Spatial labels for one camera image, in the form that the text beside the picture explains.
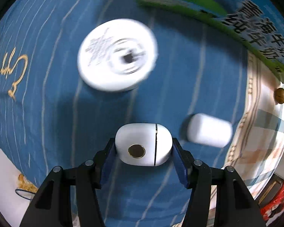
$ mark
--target black seam line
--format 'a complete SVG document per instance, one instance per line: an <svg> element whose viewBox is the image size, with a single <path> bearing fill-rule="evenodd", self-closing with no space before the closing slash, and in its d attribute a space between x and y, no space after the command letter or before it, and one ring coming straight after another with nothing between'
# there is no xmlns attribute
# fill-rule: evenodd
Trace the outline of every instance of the black seam line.
<svg viewBox="0 0 284 227"><path fill-rule="evenodd" d="M157 133L158 133L158 125L156 124L156 140L155 140L155 161L154 161L154 166L156 165L156 157L157 157Z"/></svg>

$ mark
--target brown round object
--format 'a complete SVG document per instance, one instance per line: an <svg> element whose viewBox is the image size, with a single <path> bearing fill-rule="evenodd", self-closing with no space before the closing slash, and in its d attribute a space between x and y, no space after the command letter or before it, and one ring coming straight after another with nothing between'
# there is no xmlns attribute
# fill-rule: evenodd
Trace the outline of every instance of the brown round object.
<svg viewBox="0 0 284 227"><path fill-rule="evenodd" d="M131 157L139 159L145 155L145 149L139 144L133 144L128 148Z"/></svg>
<svg viewBox="0 0 284 227"><path fill-rule="evenodd" d="M283 104L284 103L284 89L283 88L276 89L274 92L274 98L276 102L278 102L279 104Z"/></svg>

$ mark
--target yellow embroidery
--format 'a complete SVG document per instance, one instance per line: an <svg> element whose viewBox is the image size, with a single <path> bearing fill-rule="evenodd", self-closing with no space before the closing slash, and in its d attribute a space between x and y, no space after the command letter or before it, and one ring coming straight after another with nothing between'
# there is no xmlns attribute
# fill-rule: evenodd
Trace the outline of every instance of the yellow embroidery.
<svg viewBox="0 0 284 227"><path fill-rule="evenodd" d="M8 53L6 53L4 55L4 58L3 58L3 62L2 62L2 68L0 68L0 74L1 75L5 75L5 79L7 79L8 75L11 75L15 69L15 67L17 66L18 62L20 60L24 60L24 67L23 67L23 71L22 71L22 74L20 75L19 79L15 82L13 82L11 84L11 89L8 90L8 95L13 98L15 100L15 92L17 90L17 85L21 82L21 80L23 79L23 76L25 74L25 71L26 71L26 68L27 68L27 65L28 65L28 56L26 54L23 54L21 55L16 63L14 64L13 68L10 68L10 63L11 63L11 60L15 54L15 51L16 51L16 48L13 49L13 51L11 52L11 55L9 57L9 60L8 60L8 65L7 67L4 68L4 64L5 64L5 61L6 61L6 58L7 58L7 55Z"/></svg>

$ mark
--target blue gripper pad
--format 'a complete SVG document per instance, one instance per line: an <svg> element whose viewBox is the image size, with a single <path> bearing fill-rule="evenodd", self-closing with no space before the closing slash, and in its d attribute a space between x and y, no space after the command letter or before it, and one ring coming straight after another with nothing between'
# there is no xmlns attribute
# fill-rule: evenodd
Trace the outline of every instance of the blue gripper pad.
<svg viewBox="0 0 284 227"><path fill-rule="evenodd" d="M100 180L101 185L104 185L105 183L107 183L109 175L111 173L111 169L114 165L115 158L117 156L115 139L109 140L105 148L105 153L107 154L107 157L105 159L105 162L101 170L101 180Z"/></svg>
<svg viewBox="0 0 284 227"><path fill-rule="evenodd" d="M178 178L180 183L188 188L189 186L189 175L192 172L192 162L187 158L183 148L179 144L176 138L173 138L173 146L171 151L173 157L173 164L175 166L176 172L178 174Z"/></svg>

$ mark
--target white cylindrical object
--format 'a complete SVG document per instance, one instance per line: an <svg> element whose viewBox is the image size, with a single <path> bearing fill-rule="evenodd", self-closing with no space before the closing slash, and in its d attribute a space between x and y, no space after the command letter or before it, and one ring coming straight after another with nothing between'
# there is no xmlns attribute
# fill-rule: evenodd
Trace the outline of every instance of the white cylindrical object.
<svg viewBox="0 0 284 227"><path fill-rule="evenodd" d="M116 134L116 150L126 164L159 166L170 156L173 144L168 129L159 124L135 123L122 126ZM135 155L131 148L138 149Z"/></svg>
<svg viewBox="0 0 284 227"><path fill-rule="evenodd" d="M233 127L230 122L206 114L195 114L187 128L190 142L223 148L231 140Z"/></svg>
<svg viewBox="0 0 284 227"><path fill-rule="evenodd" d="M78 53L78 71L89 86L102 91L133 89L155 67L157 41L133 19L114 19L93 29Z"/></svg>

